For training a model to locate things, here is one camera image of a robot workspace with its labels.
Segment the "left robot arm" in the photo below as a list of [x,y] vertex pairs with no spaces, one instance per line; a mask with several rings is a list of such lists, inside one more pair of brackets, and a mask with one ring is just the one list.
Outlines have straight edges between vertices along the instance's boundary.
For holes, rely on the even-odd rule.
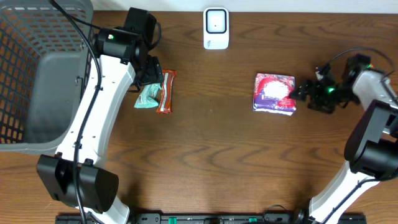
[[79,209],[79,223],[127,223],[130,209],[118,198],[119,178],[106,170],[109,137],[124,95],[131,86],[162,83],[159,59],[149,52],[158,44],[157,19],[130,8],[125,23],[102,28],[89,47],[89,81],[76,115],[53,156],[41,155],[37,173],[50,196]]

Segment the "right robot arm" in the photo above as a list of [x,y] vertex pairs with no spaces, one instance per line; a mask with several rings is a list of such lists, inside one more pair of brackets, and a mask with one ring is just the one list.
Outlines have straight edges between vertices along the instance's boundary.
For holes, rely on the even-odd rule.
[[343,166],[292,223],[338,223],[365,191],[397,178],[397,95],[389,75],[373,68],[369,56],[356,54],[347,59],[340,83],[328,62],[318,68],[315,81],[306,80],[290,93],[291,99],[308,100],[308,108],[326,114],[351,101],[364,110],[346,142]]

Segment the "teal white snack wrapper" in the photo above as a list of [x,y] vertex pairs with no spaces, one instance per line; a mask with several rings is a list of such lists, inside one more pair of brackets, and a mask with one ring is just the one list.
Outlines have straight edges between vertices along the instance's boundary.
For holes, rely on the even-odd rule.
[[161,89],[160,83],[150,84],[144,87],[138,96],[134,107],[137,109],[155,108],[159,106],[156,99],[158,91]]

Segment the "brown orange candy bar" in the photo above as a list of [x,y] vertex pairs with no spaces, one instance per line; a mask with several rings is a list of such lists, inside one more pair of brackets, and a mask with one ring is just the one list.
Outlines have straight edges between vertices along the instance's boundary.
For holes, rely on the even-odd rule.
[[175,70],[163,70],[164,82],[157,114],[170,114],[172,112],[172,87],[177,72]]

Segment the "red purple snack bag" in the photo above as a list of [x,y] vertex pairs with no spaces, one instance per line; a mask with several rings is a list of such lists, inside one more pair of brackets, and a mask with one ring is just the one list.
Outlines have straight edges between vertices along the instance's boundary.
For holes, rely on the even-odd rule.
[[294,88],[293,76],[258,73],[254,82],[253,111],[293,115],[296,104],[289,95]]

